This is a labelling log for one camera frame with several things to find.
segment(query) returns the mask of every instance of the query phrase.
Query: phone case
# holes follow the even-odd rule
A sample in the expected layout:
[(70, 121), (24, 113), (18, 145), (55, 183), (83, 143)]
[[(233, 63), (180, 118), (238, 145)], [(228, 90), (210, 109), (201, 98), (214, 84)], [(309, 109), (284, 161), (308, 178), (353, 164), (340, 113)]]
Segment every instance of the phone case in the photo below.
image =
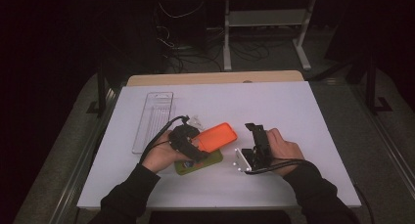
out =
[(192, 144), (199, 150), (211, 153), (238, 138), (232, 127), (224, 122), (216, 125), (192, 139)]
[(223, 155), (220, 150), (216, 150), (202, 161), (194, 162), (192, 160), (177, 161), (174, 163), (177, 174), (185, 175), (196, 170), (214, 165), (223, 160)]

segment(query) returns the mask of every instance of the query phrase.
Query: wire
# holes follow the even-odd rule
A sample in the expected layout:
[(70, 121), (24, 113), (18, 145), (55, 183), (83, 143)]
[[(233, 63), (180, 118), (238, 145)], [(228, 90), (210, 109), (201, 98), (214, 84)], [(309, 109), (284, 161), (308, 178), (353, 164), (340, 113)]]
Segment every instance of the wire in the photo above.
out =
[(162, 25), (158, 25), (157, 28), (162, 28), (162, 29), (164, 29), (167, 32), (167, 37), (165, 39), (170, 38), (170, 31), (168, 30), (167, 27), (162, 26)]
[(259, 61), (259, 60), (261, 60), (261, 59), (265, 58), (265, 57), (262, 57), (262, 55), (260, 54), (260, 52), (258, 52), (256, 49), (251, 49), (251, 50), (249, 50), (249, 51), (248, 51), (248, 52), (255, 51), (255, 52), (256, 52), (256, 55), (254, 55), (254, 54), (250, 54), (250, 53), (248, 53), (248, 52), (246, 52), (246, 51), (242, 51), (242, 50), (240, 50), (240, 49), (236, 48), (236, 46), (233, 46), (233, 45), (230, 45), (230, 44), (229, 44), (229, 47), (231, 48), (232, 52), (233, 52), (236, 56), (238, 56), (239, 58), (241, 58), (241, 59), (243, 59), (243, 60), (246, 60), (246, 61), (252, 61), (252, 62), (255, 62), (255, 61)]
[(161, 145), (161, 144), (165, 144), (165, 143), (169, 143), (169, 142), (170, 142), (169, 140), (166, 140), (166, 141), (164, 141), (164, 142), (154, 144), (152, 147), (153, 147), (153, 148), (155, 148), (156, 146), (159, 146), (159, 145)]
[(367, 210), (369, 211), (370, 216), (370, 222), (372, 224), (375, 224), (375, 215), (373, 214), (372, 207), (369, 205), (369, 202), (367, 201), (366, 197), (364, 196), (363, 192), (360, 190), (359, 187), (357, 187), (356, 183), (353, 183), (353, 187), (356, 189), (357, 193), (362, 197), (363, 202), (366, 203)]
[(185, 122), (185, 120), (188, 120), (189, 117), (187, 116), (177, 116), (176, 118), (172, 119), (171, 121), (169, 121), (161, 130), (160, 132), (152, 139), (152, 141), (150, 141), (150, 143), (147, 145), (146, 149), (144, 149), (143, 154), (140, 157), (140, 161), (138, 162), (139, 164), (142, 164), (144, 159), (146, 158), (147, 154), (150, 152), (150, 150), (153, 148), (153, 145), (156, 143), (156, 141), (159, 139), (159, 137), (168, 129), (168, 127), (171, 126), (171, 124), (173, 124), (174, 121), (178, 120), (178, 119), (182, 119), (183, 123)]
[(171, 56), (171, 58), (173, 58), (173, 59), (175, 59), (175, 60), (177, 60), (177, 62), (178, 62), (178, 65), (175, 65), (175, 64), (173, 64), (172, 62), (171, 62), (171, 59), (169, 60), (169, 63), (170, 63), (170, 65), (171, 65), (171, 67), (173, 68), (173, 70), (174, 70), (174, 72), (175, 73), (181, 73), (183, 70), (186, 70), (187, 71), (187, 69), (184, 67), (184, 65), (183, 65), (183, 61), (180, 59), (180, 56), (179, 56), (179, 54), (177, 53), (177, 55), (172, 55)]
[(221, 51), (222, 51), (222, 49), (218, 49), (218, 51), (213, 56), (213, 58), (207, 57), (207, 56), (202, 56), (202, 55), (182, 55), (182, 57), (196, 57), (196, 58), (200, 58), (200, 59), (205, 59), (205, 61), (194, 62), (194, 61), (189, 61), (189, 60), (185, 60), (185, 59), (181, 59), (181, 61), (188, 62), (188, 63), (191, 63), (191, 64), (206, 64), (206, 63), (209, 63), (209, 62), (213, 62), (217, 65), (217, 67), (219, 68), (219, 71), (222, 71), (222, 66), (216, 60), (217, 57), (219, 57)]
[(275, 169), (278, 168), (283, 168), (283, 167), (287, 167), (287, 166), (291, 166), (291, 165), (307, 165), (310, 166), (311, 168), (313, 168), (320, 176), (320, 171), (318, 170), (318, 168), (310, 161), (305, 160), (305, 159), (299, 159), (299, 158), (276, 158), (276, 159), (281, 159), (281, 160), (285, 160), (285, 162), (282, 163), (277, 163), (274, 165), (271, 165), (269, 167), (265, 167), (265, 168), (260, 168), (254, 171), (246, 171), (246, 174), (249, 175), (256, 175), (256, 174), (260, 174), (260, 173), (264, 173), (264, 172), (269, 172), (269, 171), (273, 171)]
[(190, 16), (190, 15), (192, 15), (192, 14), (194, 14), (194, 13), (196, 13), (197, 11), (199, 11), (203, 6), (204, 6), (204, 2), (201, 2), (201, 4), (195, 9), (195, 10), (193, 10), (193, 11), (191, 11), (191, 12), (188, 12), (188, 13), (186, 13), (186, 14), (183, 14), (183, 15), (179, 15), (179, 16), (173, 16), (173, 15), (171, 15), (171, 14), (169, 14), (165, 9), (164, 9), (164, 7), (161, 5), (161, 3), (159, 2), (159, 6), (160, 6), (160, 9), (167, 15), (167, 16), (169, 16), (170, 18), (174, 18), (174, 19), (179, 19), (179, 18), (183, 18), (183, 17), (187, 17), (187, 16)]
[(73, 224), (76, 224), (77, 223), (77, 219), (78, 219), (78, 216), (79, 216), (79, 211), (80, 211), (80, 208), (77, 207), (76, 208), (75, 218), (73, 219)]
[(165, 40), (163, 40), (163, 39), (161, 39), (161, 38), (157, 38), (160, 42), (162, 42), (164, 45), (166, 45), (167, 47), (170, 47), (170, 48), (174, 48), (174, 44), (173, 43), (171, 43), (171, 42), (169, 42), (169, 41), (165, 41)]

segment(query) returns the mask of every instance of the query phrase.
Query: white table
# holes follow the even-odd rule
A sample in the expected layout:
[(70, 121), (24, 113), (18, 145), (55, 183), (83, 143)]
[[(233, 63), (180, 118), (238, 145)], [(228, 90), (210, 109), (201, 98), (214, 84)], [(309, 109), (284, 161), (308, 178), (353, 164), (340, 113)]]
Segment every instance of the white table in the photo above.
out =
[[(275, 71), (263, 74), (270, 76), (271, 73)], [(176, 174), (172, 166), (162, 171), (161, 180), (149, 197), (148, 208), (282, 209), (297, 206), (294, 192), (281, 177), (273, 173), (246, 175), (232, 165), (235, 148), (254, 145), (252, 132), (245, 127), (248, 122), (263, 124), (266, 129), (279, 128), (287, 140), (299, 143), (305, 158), (338, 187), (338, 196), (346, 205), (361, 206), (307, 82), (179, 85), (173, 81), (172, 84), (122, 89), (78, 201), (79, 207), (99, 208), (101, 198), (124, 181), (135, 167), (139, 156), (131, 153), (131, 149), (144, 101), (147, 93), (158, 91), (174, 92), (175, 115), (197, 114), (206, 128), (228, 122), (238, 134), (238, 140), (221, 149), (224, 159), (218, 164), (183, 176)]]

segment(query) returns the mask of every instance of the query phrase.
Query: orange phone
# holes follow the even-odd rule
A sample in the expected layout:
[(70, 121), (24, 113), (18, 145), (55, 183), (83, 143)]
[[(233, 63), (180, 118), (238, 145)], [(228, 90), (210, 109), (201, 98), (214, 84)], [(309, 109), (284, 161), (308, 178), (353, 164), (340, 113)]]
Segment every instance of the orange phone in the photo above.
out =
[(192, 144), (199, 150), (211, 153), (238, 138), (238, 135), (228, 123), (218, 124), (200, 133), (192, 139)]

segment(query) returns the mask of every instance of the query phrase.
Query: black sleeve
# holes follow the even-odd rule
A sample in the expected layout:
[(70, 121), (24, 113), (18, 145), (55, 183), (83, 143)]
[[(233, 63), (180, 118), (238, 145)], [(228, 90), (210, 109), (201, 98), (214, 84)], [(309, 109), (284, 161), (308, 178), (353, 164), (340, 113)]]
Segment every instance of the black sleeve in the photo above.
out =
[(101, 200), (100, 212), (89, 223), (135, 224), (159, 180), (158, 175), (137, 164), (129, 177)]
[(359, 223), (355, 214), (337, 197), (336, 186), (311, 167), (300, 165), (284, 179), (293, 187), (308, 224)]

